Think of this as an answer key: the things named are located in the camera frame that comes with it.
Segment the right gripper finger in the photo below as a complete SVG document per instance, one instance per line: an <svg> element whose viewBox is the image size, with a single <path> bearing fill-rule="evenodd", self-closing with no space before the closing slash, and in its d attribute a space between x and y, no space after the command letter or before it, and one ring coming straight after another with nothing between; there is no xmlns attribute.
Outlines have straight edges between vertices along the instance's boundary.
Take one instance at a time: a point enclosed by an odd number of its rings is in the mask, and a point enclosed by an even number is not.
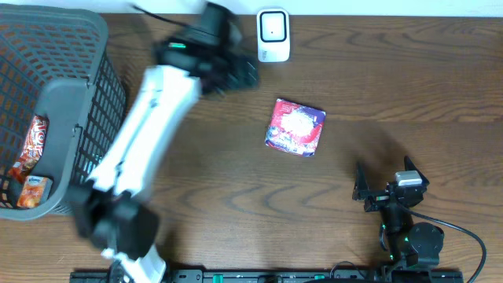
<svg viewBox="0 0 503 283"><path fill-rule="evenodd" d="M354 182L354 189L352 193L353 200L365 200L370 195L369 185L367 183L365 172L360 163L357 163L356 177Z"/></svg>
<svg viewBox="0 0 503 283"><path fill-rule="evenodd" d="M430 185L429 180L423 175L423 173L416 167L416 165L408 156L404 156L404 167L407 171L415 171L416 173L418 173L422 186L427 187Z"/></svg>

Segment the red purple snack packet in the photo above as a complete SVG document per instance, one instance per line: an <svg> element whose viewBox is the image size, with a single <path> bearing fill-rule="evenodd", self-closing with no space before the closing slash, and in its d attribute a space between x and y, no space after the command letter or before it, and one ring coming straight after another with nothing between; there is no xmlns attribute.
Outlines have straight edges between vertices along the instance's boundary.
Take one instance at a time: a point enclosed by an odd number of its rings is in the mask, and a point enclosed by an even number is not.
<svg viewBox="0 0 503 283"><path fill-rule="evenodd" d="M313 156L325 123L326 112L278 98L265 144L297 156Z"/></svg>

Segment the orange tissue pack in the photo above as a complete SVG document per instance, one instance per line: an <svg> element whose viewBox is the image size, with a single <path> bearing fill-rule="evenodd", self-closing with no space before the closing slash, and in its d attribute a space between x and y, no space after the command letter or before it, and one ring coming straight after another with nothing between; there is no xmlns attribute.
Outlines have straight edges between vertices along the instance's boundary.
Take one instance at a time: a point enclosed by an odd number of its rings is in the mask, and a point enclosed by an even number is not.
<svg viewBox="0 0 503 283"><path fill-rule="evenodd" d="M38 207L48 198L52 184L53 180L47 177L27 176L17 206L19 208Z"/></svg>

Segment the orange chocolate bar wrapper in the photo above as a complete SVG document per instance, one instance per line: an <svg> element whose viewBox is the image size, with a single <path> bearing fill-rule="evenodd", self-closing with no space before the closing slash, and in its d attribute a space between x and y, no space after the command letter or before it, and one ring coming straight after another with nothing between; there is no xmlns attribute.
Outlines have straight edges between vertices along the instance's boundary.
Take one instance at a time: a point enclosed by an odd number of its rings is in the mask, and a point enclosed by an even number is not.
<svg viewBox="0 0 503 283"><path fill-rule="evenodd" d="M8 175L20 184L25 182L26 177L42 157L48 126L49 120L46 117L38 115L33 117L20 155L8 171Z"/></svg>

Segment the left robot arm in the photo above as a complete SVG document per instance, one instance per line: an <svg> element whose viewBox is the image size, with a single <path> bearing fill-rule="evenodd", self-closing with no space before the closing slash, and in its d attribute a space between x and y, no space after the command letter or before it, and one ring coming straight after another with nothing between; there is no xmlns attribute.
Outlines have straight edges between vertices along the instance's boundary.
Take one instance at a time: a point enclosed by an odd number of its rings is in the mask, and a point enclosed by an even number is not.
<svg viewBox="0 0 503 283"><path fill-rule="evenodd" d="M77 233L112 261L105 272L75 272L73 282L161 282L159 216L146 206L152 180L176 130L201 97L258 84L256 60L240 46L229 9L207 2L195 24L153 45L137 98L115 141L85 181L68 188Z"/></svg>

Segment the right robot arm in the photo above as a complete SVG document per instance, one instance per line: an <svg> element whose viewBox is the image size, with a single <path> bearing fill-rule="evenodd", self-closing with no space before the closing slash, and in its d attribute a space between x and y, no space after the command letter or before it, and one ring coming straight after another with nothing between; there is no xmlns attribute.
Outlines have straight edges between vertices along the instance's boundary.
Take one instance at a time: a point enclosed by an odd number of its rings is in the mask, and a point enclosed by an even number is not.
<svg viewBox="0 0 503 283"><path fill-rule="evenodd" d="M408 210L424 199L429 181L409 157L403 171L384 189L372 190L363 166L357 165L352 198L364 202L364 211L380 213L380 244L390 261L382 263L368 279L386 282L432 282L431 270L439 265L444 232L429 222L414 222Z"/></svg>

